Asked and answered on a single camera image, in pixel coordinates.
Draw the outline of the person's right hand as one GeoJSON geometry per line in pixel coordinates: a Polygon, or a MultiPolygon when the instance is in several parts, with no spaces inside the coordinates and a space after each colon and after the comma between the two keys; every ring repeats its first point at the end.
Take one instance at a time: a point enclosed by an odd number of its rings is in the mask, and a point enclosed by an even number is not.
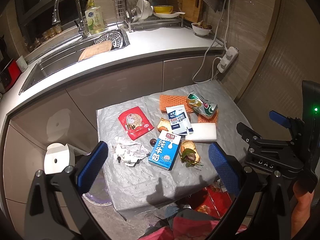
{"type": "Polygon", "coordinates": [[[291,215],[291,238],[300,231],[309,219],[311,203],[314,196],[314,192],[310,193],[301,180],[295,182],[293,192],[297,204],[291,215]]]}

